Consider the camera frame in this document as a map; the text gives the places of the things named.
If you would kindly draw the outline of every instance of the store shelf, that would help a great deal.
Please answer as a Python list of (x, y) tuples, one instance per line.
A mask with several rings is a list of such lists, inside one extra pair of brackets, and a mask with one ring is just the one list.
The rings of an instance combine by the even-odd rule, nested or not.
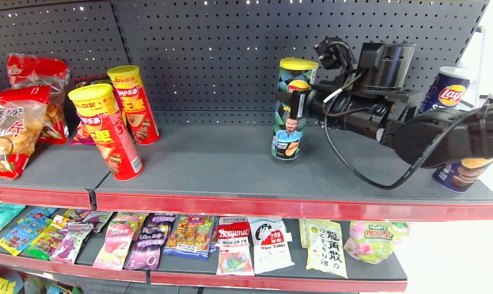
[(95, 146), (38, 144), (19, 178), (0, 178), (0, 202), (88, 209), (108, 173)]
[[(218, 254), (211, 253), (206, 261), (182, 259), (162, 255), (158, 271), (150, 272), (151, 283), (182, 286), (232, 287), (251, 289), (277, 289), (284, 291), (316, 292), (403, 292), (407, 277), (395, 255), (379, 264), (370, 265), (345, 254), (349, 279), (306, 270), (306, 249), (299, 242), (299, 224), (296, 219), (285, 219), (287, 230), (292, 233), (289, 242), (294, 266), (266, 272), (255, 277), (216, 276)], [(340, 222), (344, 242), (349, 238), (349, 222)]]
[[(178, 125), (161, 140), (138, 146), (145, 170), (96, 189), (99, 210), (282, 216), (343, 220), (454, 221), (493, 219), (493, 192), (482, 182), (467, 193), (440, 187), (431, 169), (386, 191), (353, 175), (326, 143), (323, 130), (306, 127), (293, 162), (270, 153), (272, 127)], [(408, 168), (393, 150), (344, 131), (332, 131), (346, 158), (371, 179), (391, 184)]]
[[(0, 239), (5, 236), (11, 229), (16, 226), (16, 220), (27, 214), (32, 207), (24, 209), (16, 218), (10, 222), (2, 231), (0, 231)], [(58, 209), (54, 214), (63, 214), (65, 209)], [(108, 279), (113, 281), (134, 281), (145, 283), (146, 272), (140, 270), (108, 270), (93, 268), (94, 262), (99, 250), (103, 246), (105, 230), (91, 236), (84, 244), (84, 248), (80, 251), (76, 264), (64, 264), (51, 261), (43, 261), (32, 258), (30, 255), (22, 252), (19, 256), (10, 255), (5, 249), (0, 247), (0, 264), (6, 266), (14, 266), (28, 270), (39, 270), (42, 272), (56, 272), (64, 275), (73, 275), (80, 277), (90, 277), (97, 279)]]

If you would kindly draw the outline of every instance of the white cable tie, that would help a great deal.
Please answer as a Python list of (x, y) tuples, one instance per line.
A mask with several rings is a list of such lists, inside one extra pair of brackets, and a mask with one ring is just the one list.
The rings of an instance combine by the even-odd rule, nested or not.
[(330, 95), (328, 95), (327, 98), (325, 98), (323, 100), (323, 103), (327, 103), (328, 101), (332, 100), (332, 98), (336, 97), (337, 95), (339, 95), (339, 93), (341, 93), (343, 91), (342, 88), (339, 88), (337, 90), (334, 91), (334, 93), (331, 93)]

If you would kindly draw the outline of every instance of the black cable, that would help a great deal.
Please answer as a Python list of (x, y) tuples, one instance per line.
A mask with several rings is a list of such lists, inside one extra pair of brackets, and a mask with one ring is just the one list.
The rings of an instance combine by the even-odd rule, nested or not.
[[(330, 111), (332, 110), (332, 106), (333, 106), (334, 102), (336, 101), (336, 98), (337, 97), (334, 97), (333, 101), (329, 104), (329, 106), (326, 110), (327, 113), (330, 113)], [(341, 162), (343, 162), (343, 164), (347, 168), (349, 168), (349, 170), (351, 170), (353, 173), (355, 173), (355, 175), (357, 175), (360, 179), (362, 179), (363, 181), (367, 182), (368, 184), (370, 184), (374, 187), (381, 188), (384, 190), (394, 190), (396, 188), (401, 187), (411, 177), (411, 175), (413, 175), (413, 173), (419, 169), (419, 167), (423, 164), (423, 162), (426, 161), (428, 156), (430, 156), (431, 153), (435, 150), (435, 148), (437, 148), (437, 146), (442, 142), (442, 139), (444, 139), (453, 129), (455, 129), (458, 125), (460, 125), (468, 117), (471, 117), (471, 116), (473, 116), (473, 115), (475, 115), (481, 111), (487, 111), (487, 105), (483, 106), (482, 108), (477, 108), (477, 109), (471, 110), (469, 112), (465, 112), (463, 115), (457, 117), (457, 119), (455, 119), (455, 121), (453, 121), (453, 123), (449, 124), (446, 128), (444, 128), (444, 130), (442, 130), (442, 132), (440, 134), (438, 134), (433, 139), (431, 144), (428, 145), (428, 147), (426, 147), (426, 149), (424, 149), (424, 152), (422, 153), (422, 155), (409, 167), (409, 169), (404, 173), (404, 175), (402, 175), (402, 177), (400, 177), (395, 183), (391, 184), (390, 186), (376, 183), (376, 182), (372, 181), (371, 179), (365, 177), (364, 175), (359, 173), (359, 171), (357, 171), (344, 158), (344, 156), (342, 156), (342, 154), (340, 154), (339, 150), (335, 147), (334, 142), (332, 141), (332, 138), (330, 138), (330, 133), (328, 132), (328, 127), (327, 127), (328, 126), (328, 117), (327, 116), (324, 117), (324, 133), (326, 134), (326, 139), (327, 139), (328, 143), (330, 144), (330, 147), (332, 147), (335, 154), (339, 157)]]
[(325, 115), (327, 115), (327, 117), (340, 117), (340, 116), (347, 116), (347, 115), (354, 114), (355, 112), (361, 112), (361, 111), (366, 111), (366, 110), (370, 110), (370, 109), (372, 109), (372, 108), (371, 107), (361, 107), (361, 108), (346, 110), (343, 112), (337, 112), (335, 114), (329, 114), (329, 113), (325, 112)]
[(346, 69), (348, 67), (348, 62), (346, 62), (344, 56), (343, 56), (343, 53), (341, 52), (341, 49), (339, 48), (339, 46), (335, 45), (335, 47), (339, 50), (340, 54), (339, 54), (339, 60), (340, 60), (340, 63), (341, 63), (341, 68), (342, 69)]

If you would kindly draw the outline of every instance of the perforated metal backboard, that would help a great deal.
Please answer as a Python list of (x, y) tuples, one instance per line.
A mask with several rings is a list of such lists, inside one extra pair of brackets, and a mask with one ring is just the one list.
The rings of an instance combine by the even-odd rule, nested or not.
[[(162, 124), (271, 124), (258, 117), (274, 107), (281, 58), (318, 61), (313, 45), (326, 36), (344, 39), (356, 57), (364, 42), (414, 42), (404, 86), (427, 91), (439, 67), (457, 63), (487, 2), (38, 0), (0, 8), (0, 89), (11, 51), (62, 58), (75, 76), (130, 58)], [(319, 69), (318, 79), (337, 74)]]
[(78, 0), (0, 0), (0, 10), (8, 10), (28, 6), (58, 4), (63, 2), (79, 2)]
[(73, 78), (102, 74), (114, 65), (127, 63), (109, 2), (1, 10), (0, 91), (9, 87), (6, 69), (9, 52), (60, 58), (69, 65)]

